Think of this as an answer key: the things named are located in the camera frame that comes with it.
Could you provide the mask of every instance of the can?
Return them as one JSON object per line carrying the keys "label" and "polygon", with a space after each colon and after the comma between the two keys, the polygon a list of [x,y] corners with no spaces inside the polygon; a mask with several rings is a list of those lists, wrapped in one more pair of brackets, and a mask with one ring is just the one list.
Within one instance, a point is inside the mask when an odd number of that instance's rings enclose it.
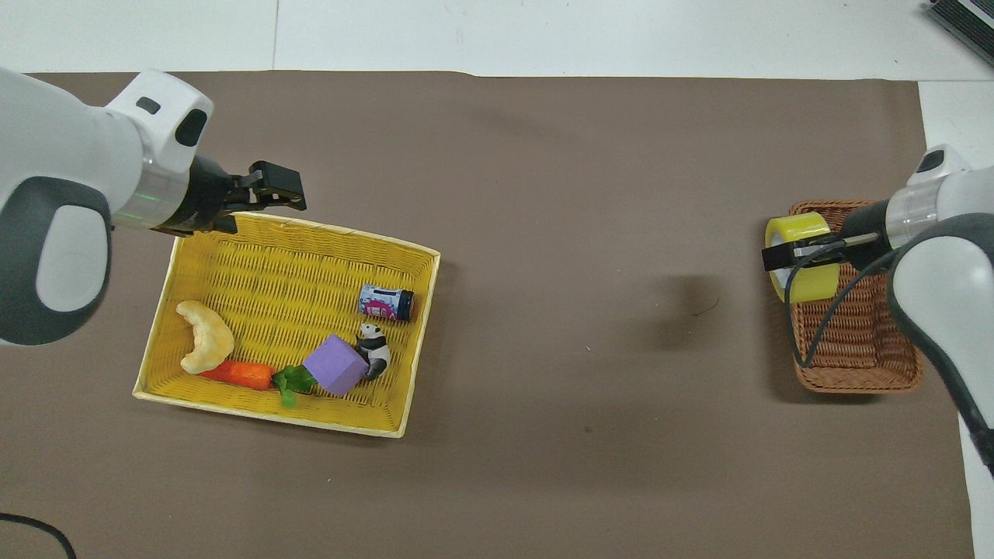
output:
{"label": "can", "polygon": [[414,292],[366,283],[359,291],[359,312],[392,320],[411,320]]}

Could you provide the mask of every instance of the toy cashew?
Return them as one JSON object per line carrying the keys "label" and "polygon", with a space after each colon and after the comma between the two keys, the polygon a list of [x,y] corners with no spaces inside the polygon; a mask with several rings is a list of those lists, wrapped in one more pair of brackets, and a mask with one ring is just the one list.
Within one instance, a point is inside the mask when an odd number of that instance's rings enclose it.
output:
{"label": "toy cashew", "polygon": [[210,371],[222,363],[235,349],[235,337],[221,317],[195,300],[176,305],[176,312],[193,326],[193,351],[180,361],[191,375]]}

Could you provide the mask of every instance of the toy panda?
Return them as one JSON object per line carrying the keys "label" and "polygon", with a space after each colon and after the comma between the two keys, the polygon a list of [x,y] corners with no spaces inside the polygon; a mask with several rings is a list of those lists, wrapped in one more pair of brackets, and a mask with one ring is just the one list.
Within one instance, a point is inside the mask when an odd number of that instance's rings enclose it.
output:
{"label": "toy panda", "polygon": [[370,363],[370,370],[363,375],[363,378],[376,380],[390,365],[390,348],[387,347],[387,337],[383,335],[380,326],[364,322],[359,325],[356,344],[359,353],[362,353]]}

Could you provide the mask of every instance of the tape roll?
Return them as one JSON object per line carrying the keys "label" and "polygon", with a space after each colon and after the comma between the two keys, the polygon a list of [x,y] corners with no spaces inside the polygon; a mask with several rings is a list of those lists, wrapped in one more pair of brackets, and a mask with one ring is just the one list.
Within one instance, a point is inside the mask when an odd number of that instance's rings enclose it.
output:
{"label": "tape roll", "polygon": [[[766,224],[766,246],[773,247],[807,239],[816,235],[830,233],[825,218],[815,212],[773,218]],[[790,268],[774,270],[769,273],[773,289],[783,300],[783,290],[790,276]],[[835,296],[839,286],[839,265],[827,264],[815,268],[802,269],[794,277],[790,285],[790,302],[826,299]]]}

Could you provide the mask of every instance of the yellow basket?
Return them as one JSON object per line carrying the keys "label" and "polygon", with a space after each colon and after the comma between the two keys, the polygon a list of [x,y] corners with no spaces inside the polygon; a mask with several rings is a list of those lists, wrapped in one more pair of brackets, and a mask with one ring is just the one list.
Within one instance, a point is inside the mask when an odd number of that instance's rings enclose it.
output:
{"label": "yellow basket", "polygon": [[[440,255],[404,241],[298,219],[238,214],[237,235],[177,239],[133,394],[224,414],[378,437],[401,437]],[[360,314],[364,283],[414,292],[410,322]],[[187,374],[190,326],[176,304],[194,299],[216,311],[235,336],[231,359],[296,365],[330,334],[354,340],[376,322],[390,344],[390,367],[344,398],[319,385],[283,408],[275,389],[257,391]]]}

